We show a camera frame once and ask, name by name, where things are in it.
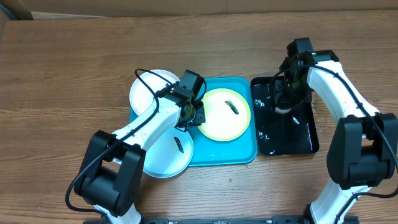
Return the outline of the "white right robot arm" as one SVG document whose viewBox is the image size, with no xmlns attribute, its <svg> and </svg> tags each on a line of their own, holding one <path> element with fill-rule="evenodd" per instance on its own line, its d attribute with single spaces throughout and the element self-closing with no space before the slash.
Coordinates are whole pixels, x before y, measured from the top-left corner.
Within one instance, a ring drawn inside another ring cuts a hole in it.
<svg viewBox="0 0 398 224">
<path fill-rule="evenodd" d="M 336 123 L 326 165 L 330 176 L 320 196 L 306 210 L 307 223 L 346 223 L 345 215 L 360 197 L 392 198 L 372 193 L 397 171 L 397 117 L 382 114 L 355 89 L 331 50 L 288 50 L 272 79 L 274 110 L 286 114 L 311 90 L 322 99 Z"/>
</svg>

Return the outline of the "yellow plate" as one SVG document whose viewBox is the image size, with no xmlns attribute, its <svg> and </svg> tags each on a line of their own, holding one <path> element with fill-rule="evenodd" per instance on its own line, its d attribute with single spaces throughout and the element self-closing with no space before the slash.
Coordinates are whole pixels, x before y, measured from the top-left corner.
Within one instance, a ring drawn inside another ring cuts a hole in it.
<svg viewBox="0 0 398 224">
<path fill-rule="evenodd" d="M 205 93 L 203 99 L 205 122 L 198 128 L 203 135 L 215 141 L 232 141 L 249 127 L 251 110 L 242 95 L 227 88 Z"/>
</svg>

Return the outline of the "green white sponge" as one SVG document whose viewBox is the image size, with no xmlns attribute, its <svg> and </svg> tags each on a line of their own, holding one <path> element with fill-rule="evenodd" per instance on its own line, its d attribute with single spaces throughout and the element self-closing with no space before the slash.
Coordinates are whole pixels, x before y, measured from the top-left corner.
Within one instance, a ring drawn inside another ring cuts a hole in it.
<svg viewBox="0 0 398 224">
<path fill-rule="evenodd" d="M 279 108 L 279 107 L 275 107 L 275 112 L 279 113 L 279 114 L 287 114 L 290 111 L 292 111 L 292 108 L 282 109 L 282 108 Z"/>
</svg>

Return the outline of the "white plate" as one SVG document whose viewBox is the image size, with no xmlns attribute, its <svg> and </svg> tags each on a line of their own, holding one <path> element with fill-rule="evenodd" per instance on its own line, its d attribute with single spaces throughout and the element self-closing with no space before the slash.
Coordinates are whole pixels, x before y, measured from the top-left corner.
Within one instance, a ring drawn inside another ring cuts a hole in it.
<svg viewBox="0 0 398 224">
<path fill-rule="evenodd" d="M 176 75 L 166 70 L 157 69 L 152 70 L 152 72 L 160 75 L 160 77 L 149 72 L 142 73 L 140 77 L 154 93 L 171 83 L 180 81 Z M 139 79 L 136 79 L 129 92 L 129 101 L 133 112 L 139 116 L 152 104 L 153 94 Z"/>
</svg>

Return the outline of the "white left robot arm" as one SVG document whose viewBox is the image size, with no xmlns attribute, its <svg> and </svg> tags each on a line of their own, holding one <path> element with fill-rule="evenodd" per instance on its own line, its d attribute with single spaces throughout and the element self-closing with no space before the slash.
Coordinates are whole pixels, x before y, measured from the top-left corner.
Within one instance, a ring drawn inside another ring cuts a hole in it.
<svg viewBox="0 0 398 224">
<path fill-rule="evenodd" d="M 91 137 L 77 176 L 65 193 L 70 210 L 72 192 L 99 213 L 103 223 L 142 223 L 135 208 L 147 151 L 167 131 L 204 123 L 201 99 L 178 93 L 156 94 L 148 109 L 127 126 Z"/>
</svg>

